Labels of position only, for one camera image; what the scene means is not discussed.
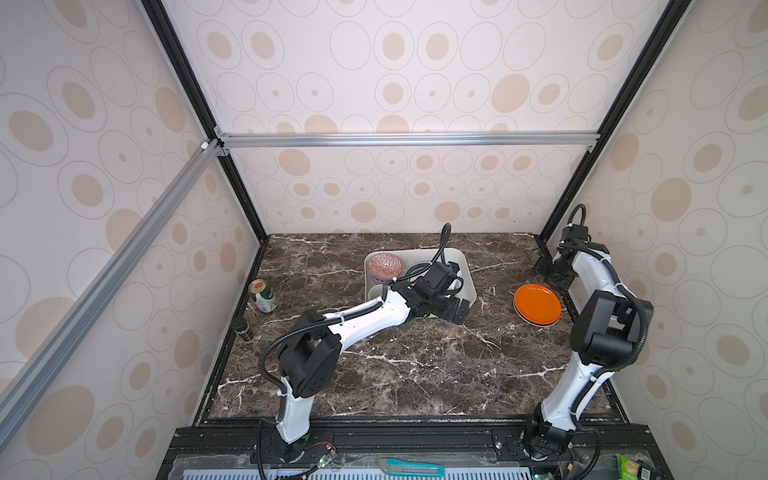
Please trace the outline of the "white plastic bin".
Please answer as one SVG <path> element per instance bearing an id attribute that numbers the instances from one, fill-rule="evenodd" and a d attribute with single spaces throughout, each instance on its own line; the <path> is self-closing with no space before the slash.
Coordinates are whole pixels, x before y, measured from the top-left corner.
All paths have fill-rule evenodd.
<path id="1" fill-rule="evenodd" d="M 427 263 L 437 252 L 436 248 L 432 249 L 409 249 L 409 250 L 390 250 L 386 251 L 386 254 L 392 254 L 398 257 L 401 261 L 402 272 L 406 273 L 411 267 L 421 263 Z M 464 285 L 461 291 L 457 294 L 457 297 L 470 302 L 473 305 L 477 299 L 477 292 L 475 285 L 469 270 L 467 259 L 462 251 L 456 248 L 446 248 L 445 257 L 448 262 L 455 262 L 459 265 L 458 275 L 464 279 Z M 363 262 L 365 268 L 365 288 L 364 288 L 364 301 L 370 301 L 380 296 L 382 293 L 382 285 L 377 282 L 370 275 L 368 263 L 376 255 L 383 254 L 383 251 L 374 251 L 369 253 Z"/>

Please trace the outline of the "orange plate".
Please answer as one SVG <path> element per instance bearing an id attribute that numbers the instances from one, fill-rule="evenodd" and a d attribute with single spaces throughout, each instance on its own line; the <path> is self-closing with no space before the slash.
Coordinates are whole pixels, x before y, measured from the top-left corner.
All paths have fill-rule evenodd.
<path id="1" fill-rule="evenodd" d="M 557 295 L 538 284 L 520 286 L 515 291 L 513 306 L 525 322 L 538 327 L 556 324 L 562 314 L 562 306 Z"/>

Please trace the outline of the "red patterned bowl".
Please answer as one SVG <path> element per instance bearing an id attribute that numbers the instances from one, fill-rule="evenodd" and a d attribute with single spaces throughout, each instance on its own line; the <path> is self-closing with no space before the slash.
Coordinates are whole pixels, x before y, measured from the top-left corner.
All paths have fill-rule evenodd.
<path id="1" fill-rule="evenodd" d="M 366 267 L 369 277 L 377 283 L 386 283 L 403 272 L 401 259 L 392 253 L 373 255 L 367 261 Z"/>

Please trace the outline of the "white green rimmed plate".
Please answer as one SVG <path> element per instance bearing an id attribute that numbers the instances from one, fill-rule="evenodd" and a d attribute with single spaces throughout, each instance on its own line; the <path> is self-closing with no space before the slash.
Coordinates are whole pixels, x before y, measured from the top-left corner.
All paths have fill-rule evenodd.
<path id="1" fill-rule="evenodd" d="M 404 278 L 407 280 L 417 278 L 420 275 L 425 274 L 429 270 L 430 266 L 431 264 L 429 262 L 414 264 L 406 271 Z"/>

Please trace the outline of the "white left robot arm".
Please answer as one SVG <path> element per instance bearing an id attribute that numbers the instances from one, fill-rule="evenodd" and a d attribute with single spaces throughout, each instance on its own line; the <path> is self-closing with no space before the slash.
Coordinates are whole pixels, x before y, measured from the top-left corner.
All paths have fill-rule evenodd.
<path id="1" fill-rule="evenodd" d="M 276 432 L 285 444 L 308 434 L 314 396 L 332 380 L 340 355 L 349 347 L 414 318 L 463 323 L 471 302 L 459 296 L 464 287 L 459 264 L 445 257 L 451 231 L 451 225 L 444 224 L 438 248 L 426 265 L 388 279 L 379 296 L 329 314 L 307 310 L 261 354 L 260 375 L 279 388 Z"/>

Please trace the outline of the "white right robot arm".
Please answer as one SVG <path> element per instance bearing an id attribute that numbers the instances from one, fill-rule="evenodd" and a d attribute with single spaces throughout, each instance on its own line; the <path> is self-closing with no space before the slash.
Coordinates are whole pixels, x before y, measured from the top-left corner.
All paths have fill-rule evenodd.
<path id="1" fill-rule="evenodd" d="M 574 217 L 580 214 L 581 220 Z M 571 357 L 554 390 L 529 416 L 522 442 L 528 456 L 543 460 L 564 453 L 581 428 L 581 414 L 602 384 L 632 365 L 644 348 L 653 305 L 635 296 L 620 279 L 608 248 L 591 240 L 584 224 L 586 207 L 569 215 L 554 257 L 543 257 L 536 271 L 561 293 L 581 281 L 589 295 L 573 317 Z"/>

